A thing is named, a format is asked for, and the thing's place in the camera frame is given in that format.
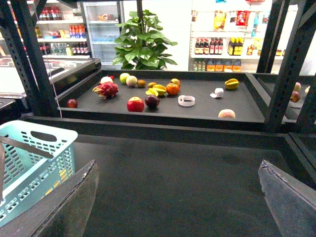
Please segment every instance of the red apple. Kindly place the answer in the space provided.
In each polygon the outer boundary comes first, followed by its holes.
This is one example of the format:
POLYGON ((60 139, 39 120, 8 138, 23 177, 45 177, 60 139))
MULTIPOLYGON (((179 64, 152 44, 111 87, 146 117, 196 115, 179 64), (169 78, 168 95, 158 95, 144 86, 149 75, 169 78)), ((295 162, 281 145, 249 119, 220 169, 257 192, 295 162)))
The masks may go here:
POLYGON ((145 104, 151 109, 156 108, 159 105, 159 102, 160 99, 154 95, 148 95, 145 98, 145 104))
POLYGON ((298 91, 293 91, 290 100, 291 100, 292 102, 296 103, 296 102, 298 102, 300 99, 301 99, 300 93, 299 93, 298 91))
POLYGON ((68 108, 77 108, 78 107, 78 101, 75 99, 70 99, 67 101, 67 107, 68 108))
POLYGON ((144 101, 139 97, 132 97, 127 102, 127 110, 130 112, 142 112, 144 107, 144 101))

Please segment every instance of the refrigerator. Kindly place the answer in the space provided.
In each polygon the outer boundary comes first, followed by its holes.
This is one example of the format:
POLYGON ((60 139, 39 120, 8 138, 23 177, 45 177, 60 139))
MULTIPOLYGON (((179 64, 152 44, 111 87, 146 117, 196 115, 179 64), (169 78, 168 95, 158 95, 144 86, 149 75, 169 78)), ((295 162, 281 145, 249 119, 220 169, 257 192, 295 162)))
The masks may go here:
POLYGON ((122 65, 112 61, 116 57, 114 40, 120 35, 115 24, 124 22, 123 2, 83 2, 82 6, 92 57, 101 60, 103 69, 121 69, 122 65))

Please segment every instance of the dark gray surface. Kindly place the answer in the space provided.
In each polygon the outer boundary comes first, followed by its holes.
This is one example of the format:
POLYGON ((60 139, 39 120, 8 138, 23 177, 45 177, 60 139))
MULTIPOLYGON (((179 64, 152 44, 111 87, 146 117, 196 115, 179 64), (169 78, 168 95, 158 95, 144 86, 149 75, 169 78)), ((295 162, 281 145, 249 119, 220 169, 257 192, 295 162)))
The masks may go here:
MULTIPOLYGON (((146 82, 148 84, 153 80, 146 79, 146 82)), ((128 99, 138 96, 145 100, 147 87, 128 87, 121 84, 119 79, 115 79, 114 83, 118 85, 118 94, 114 98, 103 100, 91 88, 78 98, 78 108, 94 112, 126 113, 128 112, 126 108, 128 99)), ((169 81, 159 80, 159 83, 167 85, 169 81)), ((217 118, 221 110, 231 109, 235 112, 237 120, 264 121, 264 116, 243 82, 240 83, 237 90, 226 91, 223 81, 182 80, 179 95, 168 96, 166 93, 164 97, 160 97, 160 104, 156 110, 149 110, 145 105, 144 112, 155 112, 168 116, 217 118), (213 99, 210 94, 218 87, 224 89, 224 97, 213 99), (179 95, 194 96, 196 104, 189 108, 181 107, 178 105, 179 95)))
MULTIPOLYGON (((266 85, 273 91, 274 88, 275 88, 275 84, 274 83, 266 83, 266 85)), ((300 95, 301 95, 301 99, 295 103, 294 105, 295 106, 291 106, 292 110, 297 114, 299 115, 300 114, 300 111, 301 111, 301 108, 304 104, 304 100, 306 98, 306 94, 305 94, 305 89, 307 88, 308 86, 306 85, 303 85, 301 90, 299 91, 300 92, 300 95)))
POLYGON ((85 237, 277 237, 258 168, 291 174, 277 151, 105 138, 75 143, 100 180, 85 237))

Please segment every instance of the green leaves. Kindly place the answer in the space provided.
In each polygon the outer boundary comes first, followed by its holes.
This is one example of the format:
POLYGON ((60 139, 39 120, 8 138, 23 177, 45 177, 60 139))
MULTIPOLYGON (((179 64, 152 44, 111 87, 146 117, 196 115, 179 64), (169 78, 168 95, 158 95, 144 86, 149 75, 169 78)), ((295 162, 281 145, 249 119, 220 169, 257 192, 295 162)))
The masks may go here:
POLYGON ((136 35, 137 38, 141 39, 141 40, 146 40, 150 37, 150 34, 149 33, 144 33, 144 34, 137 34, 136 35))
POLYGON ((167 63, 177 65, 167 58, 171 54, 163 53, 168 49, 166 45, 174 46, 177 42, 167 39, 161 32, 163 28, 158 25, 160 21, 157 15, 144 10, 141 21, 136 11, 129 15, 131 19, 126 23, 116 24, 121 27, 121 35, 114 41, 119 46, 114 47, 117 56, 113 64, 122 64, 122 69, 126 70, 162 70, 167 63))

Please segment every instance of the snack bag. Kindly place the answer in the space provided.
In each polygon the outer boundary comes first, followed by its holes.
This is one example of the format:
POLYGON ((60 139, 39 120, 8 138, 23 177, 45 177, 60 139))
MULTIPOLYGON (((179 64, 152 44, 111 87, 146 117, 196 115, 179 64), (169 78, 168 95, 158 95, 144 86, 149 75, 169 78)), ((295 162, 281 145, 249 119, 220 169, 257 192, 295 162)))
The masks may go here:
POLYGON ((223 13, 222 11, 215 11, 214 15, 214 29, 224 29, 226 21, 226 13, 223 13))

